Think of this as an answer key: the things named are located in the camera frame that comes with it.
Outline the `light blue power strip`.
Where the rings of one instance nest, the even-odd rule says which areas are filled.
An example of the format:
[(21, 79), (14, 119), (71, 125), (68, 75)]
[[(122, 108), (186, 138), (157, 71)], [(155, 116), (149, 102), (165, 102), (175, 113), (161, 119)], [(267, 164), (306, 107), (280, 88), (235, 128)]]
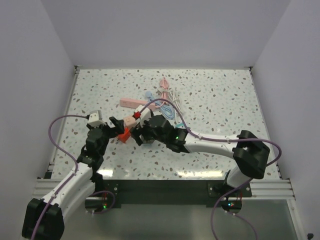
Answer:
[(152, 145), (154, 143), (154, 140), (153, 139), (149, 139), (149, 140), (146, 140), (146, 139), (143, 139), (142, 140), (142, 143), (143, 145), (147, 146), (147, 145)]

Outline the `pink plug adapter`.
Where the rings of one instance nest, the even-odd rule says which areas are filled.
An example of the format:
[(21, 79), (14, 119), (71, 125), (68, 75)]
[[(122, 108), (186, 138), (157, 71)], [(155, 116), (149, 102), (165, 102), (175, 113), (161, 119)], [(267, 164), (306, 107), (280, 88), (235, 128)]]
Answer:
[(134, 128), (139, 123), (139, 119), (135, 119), (131, 115), (131, 116), (124, 117), (123, 122), (124, 122), (124, 126), (130, 130), (131, 128)]

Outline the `teal power strip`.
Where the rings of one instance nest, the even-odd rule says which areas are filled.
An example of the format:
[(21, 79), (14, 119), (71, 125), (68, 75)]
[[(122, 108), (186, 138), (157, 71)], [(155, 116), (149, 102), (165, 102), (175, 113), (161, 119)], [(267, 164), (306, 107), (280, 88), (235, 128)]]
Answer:
[(181, 123), (176, 124), (175, 127), (184, 129), (185, 125), (181, 122)]

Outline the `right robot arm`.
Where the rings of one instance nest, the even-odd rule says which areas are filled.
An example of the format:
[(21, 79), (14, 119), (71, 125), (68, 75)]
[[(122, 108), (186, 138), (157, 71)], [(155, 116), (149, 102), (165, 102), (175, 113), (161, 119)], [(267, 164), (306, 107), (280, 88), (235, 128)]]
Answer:
[(140, 146), (158, 141), (175, 153), (208, 153), (233, 159), (236, 167), (229, 171), (223, 183), (223, 192), (230, 197), (241, 190), (241, 184), (264, 178), (270, 148), (248, 130), (239, 135), (206, 135), (192, 133), (171, 125), (162, 115), (152, 116), (130, 129)]

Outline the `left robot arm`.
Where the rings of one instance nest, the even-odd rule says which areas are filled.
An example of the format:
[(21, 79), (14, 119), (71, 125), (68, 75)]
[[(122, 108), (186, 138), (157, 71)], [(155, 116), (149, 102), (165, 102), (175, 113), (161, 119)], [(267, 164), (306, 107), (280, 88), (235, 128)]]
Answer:
[(85, 145), (74, 167), (65, 178), (40, 199), (33, 198), (27, 205), (22, 237), (29, 240), (61, 239), (67, 218), (86, 197), (99, 196), (104, 191), (103, 176), (98, 173), (110, 139), (125, 132), (123, 120), (110, 117), (110, 127), (102, 120), (100, 111), (85, 118), (89, 129)]

